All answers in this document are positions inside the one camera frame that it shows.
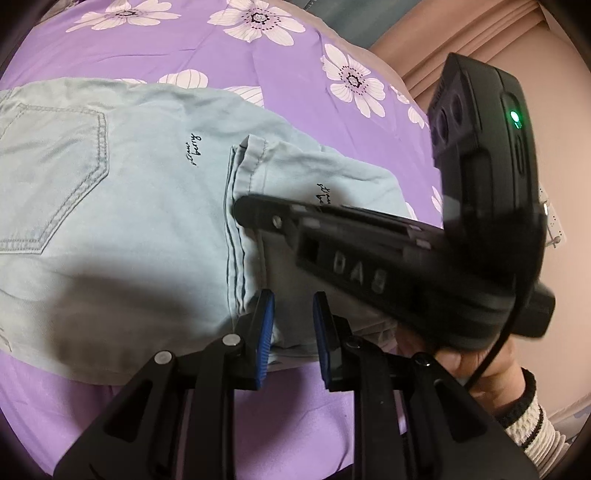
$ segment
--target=bed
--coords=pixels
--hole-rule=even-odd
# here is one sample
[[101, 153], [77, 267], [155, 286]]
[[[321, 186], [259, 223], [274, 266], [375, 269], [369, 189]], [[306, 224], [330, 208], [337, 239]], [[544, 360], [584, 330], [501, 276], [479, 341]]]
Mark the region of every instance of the bed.
[[[230, 90], [343, 155], [387, 168], [409, 215], [441, 224], [426, 116], [400, 77], [294, 5], [86, 0], [33, 29], [0, 90], [58, 77]], [[2, 339], [0, 331], [0, 410], [51, 473], [118, 387], [44, 372], [11, 356]], [[255, 395], [239, 392], [238, 478], [324, 478], [352, 463], [352, 402], [324, 390], [314, 363], [270, 373]]]

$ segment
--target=hand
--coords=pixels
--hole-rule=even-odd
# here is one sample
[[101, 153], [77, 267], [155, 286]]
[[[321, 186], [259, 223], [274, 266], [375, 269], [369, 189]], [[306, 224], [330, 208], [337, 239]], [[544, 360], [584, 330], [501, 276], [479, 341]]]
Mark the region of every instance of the hand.
[[[428, 351], [425, 341], [402, 325], [398, 325], [396, 340], [399, 352], [404, 356]], [[472, 397], [491, 415], [505, 414], [525, 391], [525, 378], [515, 358], [515, 349], [515, 341], [509, 338], [480, 380], [470, 390]], [[455, 378], [468, 378], [487, 353], [488, 350], [459, 352], [443, 348], [434, 356]]]

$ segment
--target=wall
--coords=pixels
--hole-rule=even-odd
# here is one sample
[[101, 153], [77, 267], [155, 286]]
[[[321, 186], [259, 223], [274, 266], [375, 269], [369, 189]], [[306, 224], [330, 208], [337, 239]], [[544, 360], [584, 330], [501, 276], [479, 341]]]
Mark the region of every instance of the wall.
[[557, 297], [550, 330], [543, 340], [519, 341], [520, 360], [535, 373], [540, 401], [552, 415], [591, 393], [591, 72], [574, 47], [545, 24], [490, 63], [521, 82], [540, 182], [567, 236], [567, 243], [547, 249], [544, 259], [542, 281]]

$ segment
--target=sleeve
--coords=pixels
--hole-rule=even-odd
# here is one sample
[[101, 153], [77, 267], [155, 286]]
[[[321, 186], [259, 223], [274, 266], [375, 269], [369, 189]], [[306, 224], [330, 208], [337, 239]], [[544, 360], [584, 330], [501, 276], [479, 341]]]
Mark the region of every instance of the sleeve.
[[550, 423], [548, 415], [538, 403], [534, 375], [522, 369], [525, 392], [503, 417], [497, 418], [507, 435], [519, 445], [535, 463], [540, 478], [544, 478], [565, 454], [569, 445]]

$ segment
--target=white flower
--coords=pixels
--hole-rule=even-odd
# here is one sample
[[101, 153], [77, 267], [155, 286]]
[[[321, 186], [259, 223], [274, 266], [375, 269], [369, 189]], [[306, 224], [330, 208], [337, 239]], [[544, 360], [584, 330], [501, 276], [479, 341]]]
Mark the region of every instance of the white flower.
[[421, 114], [413, 106], [408, 107], [408, 119], [414, 124], [419, 124], [421, 128], [425, 128], [425, 125], [427, 125]]
[[404, 202], [404, 203], [407, 204], [407, 209], [408, 209], [408, 214], [410, 216], [410, 219], [418, 221], [417, 214], [414, 213], [414, 208], [410, 206], [410, 203], [408, 203], [408, 202]]
[[119, 82], [125, 82], [125, 83], [130, 83], [131, 85], [138, 85], [140, 83], [147, 83], [144, 80], [136, 80], [136, 79], [115, 79]]
[[158, 83], [169, 83], [181, 88], [205, 88], [208, 81], [207, 75], [203, 72], [189, 69], [164, 75]]
[[255, 105], [261, 106], [263, 108], [265, 107], [261, 87], [228, 87], [224, 88], [224, 90], [240, 95], [247, 102], [254, 103]]
[[212, 14], [207, 23], [223, 25], [224, 32], [239, 40], [250, 43], [262, 35], [278, 45], [291, 46], [294, 39], [287, 30], [302, 33], [306, 29], [279, 7], [270, 7], [262, 0], [227, 0], [232, 8]]
[[105, 13], [88, 12], [77, 20], [75, 27], [68, 28], [66, 32], [73, 32], [82, 27], [92, 25], [92, 30], [105, 30], [118, 27], [124, 23], [131, 25], [158, 25], [160, 20], [178, 18], [180, 15], [167, 13], [172, 5], [169, 2], [158, 3], [158, 0], [146, 0], [137, 7], [132, 7], [127, 0], [115, 0], [106, 9]]
[[408, 98], [406, 98], [405, 95], [403, 95], [402, 93], [400, 93], [398, 90], [396, 90], [396, 88], [394, 88], [392, 85], [390, 85], [390, 88], [392, 90], [394, 90], [394, 92], [396, 93], [396, 97], [398, 98], [398, 100], [400, 100], [402, 103], [404, 103], [405, 105], [408, 105], [410, 103], [410, 100]]
[[378, 79], [368, 77], [371, 73], [357, 60], [346, 56], [334, 45], [324, 45], [326, 57], [322, 57], [323, 70], [330, 80], [340, 80], [342, 83], [330, 85], [330, 91], [338, 99], [350, 102], [355, 98], [359, 111], [369, 118], [371, 110], [378, 116], [385, 116], [384, 107], [378, 100], [384, 100], [384, 84]]
[[433, 206], [435, 209], [441, 213], [443, 211], [443, 201], [441, 200], [441, 195], [435, 187], [431, 187], [433, 189], [433, 195], [431, 196], [431, 201], [433, 202]]

